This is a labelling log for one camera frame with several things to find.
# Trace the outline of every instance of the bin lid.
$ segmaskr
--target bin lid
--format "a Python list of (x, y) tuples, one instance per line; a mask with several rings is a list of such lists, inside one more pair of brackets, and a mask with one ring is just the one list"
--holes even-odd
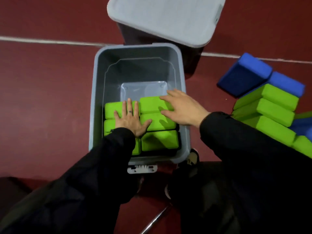
[(109, 0), (119, 23), (193, 48), (211, 39), (225, 0)]

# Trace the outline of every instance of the black sleeve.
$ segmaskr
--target black sleeve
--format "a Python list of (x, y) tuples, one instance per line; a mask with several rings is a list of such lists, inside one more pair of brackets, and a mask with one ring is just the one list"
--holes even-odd
[(120, 204), (136, 193), (127, 173), (134, 147), (130, 130), (115, 129), (63, 176), (16, 204), (1, 233), (113, 233)]
[(222, 160), (244, 229), (298, 230), (310, 223), (304, 211), (312, 208), (309, 157), (222, 112), (209, 114), (200, 134)]

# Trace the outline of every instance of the blue block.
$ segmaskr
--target blue block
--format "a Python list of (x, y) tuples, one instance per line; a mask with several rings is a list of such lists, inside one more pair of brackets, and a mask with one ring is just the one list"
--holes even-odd
[(312, 117), (295, 119), (291, 124), (291, 127), (297, 126), (312, 126)]
[(269, 80), (259, 87), (263, 86), (264, 84), (271, 84), (281, 90), (286, 91), (287, 93), (290, 93), (298, 98), (300, 98), (303, 93), (305, 92), (305, 85), (300, 83), (299, 81), (296, 81), (292, 78), (289, 78), (288, 76), (278, 73), (274, 71), (269, 78)]
[(272, 67), (248, 53), (244, 53), (237, 62), (222, 76), (217, 85), (235, 97), (267, 81)]
[(294, 131), (297, 135), (304, 135), (312, 142), (312, 125), (291, 126), (289, 129)]

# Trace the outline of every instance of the hand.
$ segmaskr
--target hand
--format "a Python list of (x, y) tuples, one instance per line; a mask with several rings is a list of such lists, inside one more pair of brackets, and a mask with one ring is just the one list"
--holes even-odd
[(135, 101), (134, 113), (132, 115), (132, 101), (128, 98), (128, 103), (123, 101), (122, 103), (122, 117), (119, 118), (118, 112), (114, 111), (115, 116), (115, 128), (124, 127), (131, 130), (135, 137), (142, 136), (148, 126), (152, 123), (152, 120), (147, 120), (143, 125), (141, 125), (139, 115), (138, 115), (138, 101)]
[(161, 114), (181, 125), (193, 125), (199, 128), (203, 119), (210, 114), (196, 100), (184, 92), (174, 89), (167, 90), (168, 95), (161, 96), (174, 108), (174, 111), (163, 110)]

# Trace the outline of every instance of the person's left hand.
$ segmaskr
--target person's left hand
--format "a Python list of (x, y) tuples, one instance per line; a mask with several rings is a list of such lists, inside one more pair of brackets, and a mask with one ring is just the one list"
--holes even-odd
[(131, 130), (135, 137), (142, 136), (147, 130), (148, 126), (152, 123), (152, 120), (147, 120), (143, 125), (141, 125), (139, 114), (138, 114), (138, 101), (135, 101), (134, 111), (132, 109), (132, 101), (128, 98), (128, 103), (123, 101), (122, 103), (122, 116), (119, 118), (118, 112), (114, 111), (114, 116), (116, 119), (115, 128), (124, 127)]

